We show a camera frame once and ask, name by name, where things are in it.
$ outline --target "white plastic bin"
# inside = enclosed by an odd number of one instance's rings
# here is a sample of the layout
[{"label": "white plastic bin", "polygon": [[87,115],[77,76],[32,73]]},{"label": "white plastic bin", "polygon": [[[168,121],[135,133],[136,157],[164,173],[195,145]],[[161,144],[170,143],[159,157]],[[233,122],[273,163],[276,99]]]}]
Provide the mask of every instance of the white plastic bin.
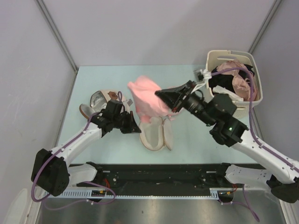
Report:
[{"label": "white plastic bin", "polygon": [[[256,63],[254,61],[253,56],[250,53],[243,51],[232,51],[232,50],[211,50],[207,54],[206,59],[206,69],[208,71],[212,71],[218,65],[221,65],[224,62],[229,60],[238,59],[243,64],[249,64],[253,66],[254,82],[257,86],[257,95],[255,100],[252,102],[253,106],[258,105],[263,99],[263,91],[260,76],[256,67]],[[204,97],[207,101],[210,101],[214,95],[212,93],[212,89],[209,87],[209,83],[206,84],[206,87],[202,90]],[[234,113],[235,118],[243,118],[248,116],[249,113],[249,101],[233,101],[233,103],[237,106],[237,110]]]}]

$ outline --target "white table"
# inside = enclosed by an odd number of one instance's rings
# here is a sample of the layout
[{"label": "white table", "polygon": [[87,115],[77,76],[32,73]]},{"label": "white table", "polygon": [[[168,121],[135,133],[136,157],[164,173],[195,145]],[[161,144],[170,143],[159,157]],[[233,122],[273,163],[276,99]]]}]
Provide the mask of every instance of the white table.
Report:
[{"label": "white table", "polygon": [[[122,91],[132,98],[127,83],[146,75],[162,89],[178,86],[188,80],[195,80],[194,65],[158,66],[84,66],[80,67],[65,116],[59,144],[63,144],[76,134],[86,119],[79,112],[80,104],[89,104],[90,96],[102,89]],[[135,113],[134,104],[131,110]],[[248,125],[248,117],[241,120]],[[157,152],[146,149],[139,140],[139,134],[124,135],[117,129],[90,145],[73,163],[106,164],[208,164],[208,163],[255,163],[248,156],[218,145],[206,127],[196,117],[184,111],[172,121],[174,148],[164,148]]]}]

